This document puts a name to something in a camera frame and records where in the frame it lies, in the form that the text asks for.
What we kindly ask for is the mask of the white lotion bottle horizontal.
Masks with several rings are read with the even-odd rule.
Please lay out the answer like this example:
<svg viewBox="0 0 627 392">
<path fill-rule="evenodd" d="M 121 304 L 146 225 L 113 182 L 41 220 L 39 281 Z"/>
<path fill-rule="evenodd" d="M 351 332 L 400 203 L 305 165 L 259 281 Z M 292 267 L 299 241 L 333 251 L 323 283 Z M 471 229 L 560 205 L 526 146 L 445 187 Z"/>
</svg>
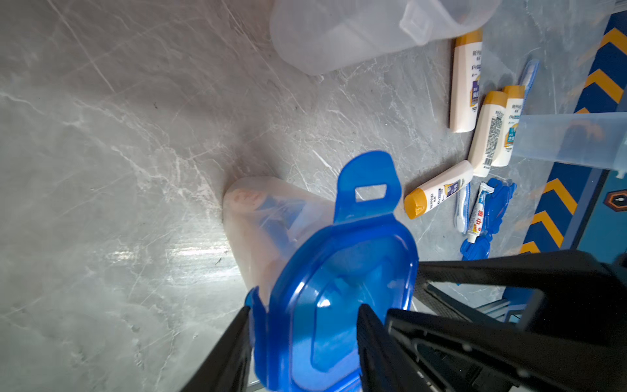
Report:
<svg viewBox="0 0 627 392">
<path fill-rule="evenodd" d="M 404 211 L 413 220 L 450 199 L 467 186 L 474 176 L 473 165 L 463 160 L 426 181 L 404 199 Z"/>
</svg>

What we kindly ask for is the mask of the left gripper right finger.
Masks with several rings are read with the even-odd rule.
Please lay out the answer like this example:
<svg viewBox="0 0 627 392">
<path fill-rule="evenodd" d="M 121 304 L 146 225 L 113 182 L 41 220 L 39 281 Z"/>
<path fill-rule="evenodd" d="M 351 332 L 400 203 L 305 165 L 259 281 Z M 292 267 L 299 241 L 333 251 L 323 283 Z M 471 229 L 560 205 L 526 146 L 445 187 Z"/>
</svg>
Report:
<svg viewBox="0 0 627 392">
<path fill-rule="evenodd" d="M 359 307 L 357 341 L 364 391 L 432 391 L 433 384 L 390 336 L 368 304 Z"/>
</svg>

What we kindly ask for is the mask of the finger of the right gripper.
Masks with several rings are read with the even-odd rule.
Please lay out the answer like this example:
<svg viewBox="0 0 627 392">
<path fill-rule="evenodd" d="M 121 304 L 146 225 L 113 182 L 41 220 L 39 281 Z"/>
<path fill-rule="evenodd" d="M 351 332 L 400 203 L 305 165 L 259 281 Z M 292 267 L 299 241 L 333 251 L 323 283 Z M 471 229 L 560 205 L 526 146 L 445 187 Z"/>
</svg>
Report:
<svg viewBox="0 0 627 392">
<path fill-rule="evenodd" d="M 462 359 L 536 391 L 624 391 L 626 349 L 596 346 L 406 310 L 390 310 L 385 326 L 417 371 L 439 390 L 472 391 L 449 364 Z"/>
<path fill-rule="evenodd" d="M 626 269 L 601 263 L 589 253 L 525 253 L 420 264 L 414 296 L 436 315 L 495 325 L 494 318 L 453 299 L 437 283 L 529 289 L 532 296 L 519 329 L 584 343 L 626 341 Z"/>
</svg>

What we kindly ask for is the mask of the clear plastic cup front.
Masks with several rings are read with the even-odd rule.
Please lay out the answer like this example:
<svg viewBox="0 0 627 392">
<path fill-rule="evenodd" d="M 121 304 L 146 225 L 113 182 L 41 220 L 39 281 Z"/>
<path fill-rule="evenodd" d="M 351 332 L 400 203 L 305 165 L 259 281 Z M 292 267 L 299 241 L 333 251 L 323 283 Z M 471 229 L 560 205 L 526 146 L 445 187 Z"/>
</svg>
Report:
<svg viewBox="0 0 627 392">
<path fill-rule="evenodd" d="M 333 223 L 335 203 L 271 176 L 235 181 L 223 198 L 225 233 L 249 290 L 264 305 L 294 253 Z"/>
</svg>

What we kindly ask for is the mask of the white bottle yellow cap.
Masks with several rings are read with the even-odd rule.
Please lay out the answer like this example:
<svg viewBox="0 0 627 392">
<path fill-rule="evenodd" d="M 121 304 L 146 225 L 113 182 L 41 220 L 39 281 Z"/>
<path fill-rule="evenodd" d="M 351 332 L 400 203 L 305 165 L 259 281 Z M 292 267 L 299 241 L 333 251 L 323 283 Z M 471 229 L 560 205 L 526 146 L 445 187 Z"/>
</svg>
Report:
<svg viewBox="0 0 627 392">
<path fill-rule="evenodd" d="M 481 78 L 483 31 L 475 30 L 455 42 L 449 129 L 473 132 L 477 122 Z"/>
</svg>

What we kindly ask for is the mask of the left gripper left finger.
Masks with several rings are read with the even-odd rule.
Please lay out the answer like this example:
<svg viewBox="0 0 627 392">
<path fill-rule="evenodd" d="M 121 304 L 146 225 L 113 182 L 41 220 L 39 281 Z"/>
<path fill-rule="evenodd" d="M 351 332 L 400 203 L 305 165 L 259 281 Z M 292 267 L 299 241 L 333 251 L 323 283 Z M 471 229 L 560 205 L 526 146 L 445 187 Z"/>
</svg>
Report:
<svg viewBox="0 0 627 392">
<path fill-rule="evenodd" d="M 182 391 L 246 391 L 251 365 L 251 308 L 244 306 Z"/>
</svg>

